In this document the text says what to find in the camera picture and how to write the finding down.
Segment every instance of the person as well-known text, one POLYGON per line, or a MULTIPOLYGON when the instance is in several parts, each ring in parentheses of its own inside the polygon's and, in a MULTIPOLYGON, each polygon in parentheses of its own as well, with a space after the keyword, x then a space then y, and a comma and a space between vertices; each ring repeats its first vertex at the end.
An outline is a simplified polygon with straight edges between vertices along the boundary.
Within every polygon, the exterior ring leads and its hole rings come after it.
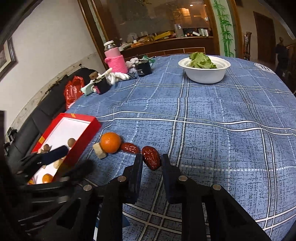
POLYGON ((279 43, 276 45, 276 53, 278 54, 278 65, 276 67, 276 74, 280 78, 283 76, 283 73, 285 70, 288 68, 288 61, 289 61, 289 56, 288 56, 288 50, 284 46, 284 40, 282 37, 279 37, 279 43))

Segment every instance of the lettuce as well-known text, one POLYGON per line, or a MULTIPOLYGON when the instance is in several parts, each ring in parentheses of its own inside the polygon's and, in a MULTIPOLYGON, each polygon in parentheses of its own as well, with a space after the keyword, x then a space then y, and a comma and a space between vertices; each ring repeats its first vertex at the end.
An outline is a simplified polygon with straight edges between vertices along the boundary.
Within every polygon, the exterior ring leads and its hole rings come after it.
POLYGON ((212 63, 210 58, 204 53, 195 52, 189 55, 191 59, 189 67, 199 68, 199 69, 216 69, 217 66, 212 63))

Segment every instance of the box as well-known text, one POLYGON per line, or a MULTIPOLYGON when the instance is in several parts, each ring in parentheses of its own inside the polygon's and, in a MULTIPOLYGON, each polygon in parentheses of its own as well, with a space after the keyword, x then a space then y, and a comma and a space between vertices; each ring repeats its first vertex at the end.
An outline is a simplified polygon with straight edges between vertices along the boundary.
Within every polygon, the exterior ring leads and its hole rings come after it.
POLYGON ((165 33, 163 33, 163 34, 153 36, 153 39, 154 39, 154 41, 156 41, 156 40, 162 39, 162 38, 164 38, 164 37, 170 36, 170 35, 172 35, 172 34, 174 34, 174 32, 172 32, 172 31, 168 31, 168 32, 165 32, 165 33))
POLYGON ((54 177, 54 181, 63 172, 73 167, 100 128, 101 124, 93 116, 59 114, 40 137, 32 152, 38 152, 40 148, 43 149, 45 144, 51 146, 51 150, 62 145, 68 146, 67 142, 70 138, 74 138, 76 142, 72 148, 68 147, 69 152, 59 169, 54 168, 54 163, 47 165, 45 168, 40 168, 33 177, 35 183, 42 183, 42 177, 47 173, 54 177))

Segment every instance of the picture frame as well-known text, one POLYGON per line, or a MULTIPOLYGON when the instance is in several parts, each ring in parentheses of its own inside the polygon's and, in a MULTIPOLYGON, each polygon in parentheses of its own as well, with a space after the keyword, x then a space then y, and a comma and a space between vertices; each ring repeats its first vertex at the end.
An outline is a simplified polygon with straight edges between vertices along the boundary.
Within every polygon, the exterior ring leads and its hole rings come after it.
POLYGON ((15 63, 16 58, 10 38, 0 46, 0 81, 15 63))

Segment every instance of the red date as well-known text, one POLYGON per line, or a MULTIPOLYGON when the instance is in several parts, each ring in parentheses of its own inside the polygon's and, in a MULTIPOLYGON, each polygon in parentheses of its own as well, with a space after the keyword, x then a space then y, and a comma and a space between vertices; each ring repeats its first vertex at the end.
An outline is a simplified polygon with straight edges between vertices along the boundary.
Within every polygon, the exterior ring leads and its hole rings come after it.
POLYGON ((142 149, 144 163, 150 170, 155 171, 161 167, 161 160, 158 151, 152 146, 144 146, 142 149))
POLYGON ((132 153, 132 154, 138 154, 138 153, 140 153, 139 147, 137 147, 133 143, 129 143, 129 142, 122 143, 120 145, 120 149, 122 151, 125 151, 125 152, 128 152, 128 153, 132 153))

